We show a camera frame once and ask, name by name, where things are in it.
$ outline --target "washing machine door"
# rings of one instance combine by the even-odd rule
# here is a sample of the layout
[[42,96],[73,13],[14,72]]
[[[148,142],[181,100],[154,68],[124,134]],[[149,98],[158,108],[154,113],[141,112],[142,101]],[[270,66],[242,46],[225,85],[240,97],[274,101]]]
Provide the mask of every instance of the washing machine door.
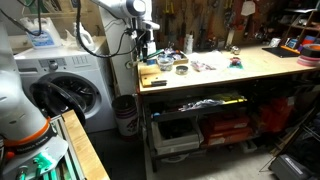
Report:
[[48,116],[54,117],[73,109],[82,126],[85,125],[86,103],[76,93],[49,81],[32,84],[30,92],[38,108],[44,110]]

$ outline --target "washing machine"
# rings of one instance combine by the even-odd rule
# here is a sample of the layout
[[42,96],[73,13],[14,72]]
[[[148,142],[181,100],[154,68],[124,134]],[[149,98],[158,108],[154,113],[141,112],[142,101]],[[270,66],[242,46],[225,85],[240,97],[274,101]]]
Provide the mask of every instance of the washing machine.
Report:
[[[105,37],[95,39],[97,54],[106,54]],[[29,49],[14,56],[26,96],[53,117],[73,109],[87,133],[116,127],[112,76],[108,59],[76,45]]]

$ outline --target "trash can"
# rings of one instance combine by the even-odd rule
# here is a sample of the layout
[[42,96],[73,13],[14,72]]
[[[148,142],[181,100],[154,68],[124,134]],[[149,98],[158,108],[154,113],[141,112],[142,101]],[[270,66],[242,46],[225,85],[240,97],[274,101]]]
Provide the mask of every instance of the trash can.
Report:
[[138,111],[133,96],[123,95],[112,102],[115,120],[122,138],[132,141],[137,138]]

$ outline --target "floor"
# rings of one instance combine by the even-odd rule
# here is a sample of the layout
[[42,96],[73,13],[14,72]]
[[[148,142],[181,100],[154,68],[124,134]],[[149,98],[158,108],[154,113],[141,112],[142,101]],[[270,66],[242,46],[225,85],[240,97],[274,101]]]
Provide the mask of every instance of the floor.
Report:
[[272,158],[266,150],[245,154],[235,145],[190,154],[178,163],[157,162],[152,171],[147,146],[142,140],[125,142],[118,131],[88,134],[111,180],[275,180],[267,168]]

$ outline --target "wooden workbench top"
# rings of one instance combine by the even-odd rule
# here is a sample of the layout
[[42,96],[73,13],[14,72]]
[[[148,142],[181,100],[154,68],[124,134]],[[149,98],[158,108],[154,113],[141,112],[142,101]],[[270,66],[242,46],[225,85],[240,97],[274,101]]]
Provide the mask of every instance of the wooden workbench top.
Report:
[[68,111],[62,117],[87,180],[110,179],[74,111]]
[[[183,64],[189,67],[186,75],[177,75],[175,67],[170,72],[162,72],[161,79],[167,80],[166,86],[144,88],[139,81],[140,94],[149,94],[185,88],[219,85],[223,83],[238,82],[263,77],[294,74],[319,70],[317,67],[307,67],[297,63],[297,57],[280,58],[261,48],[265,46],[254,46],[241,48],[240,55],[233,55],[230,52],[207,52],[193,53],[188,55],[189,63]],[[239,57],[243,69],[228,68],[230,58]],[[190,66],[190,60],[200,60],[216,67],[216,70],[198,72]],[[146,66],[139,63],[138,69]]]

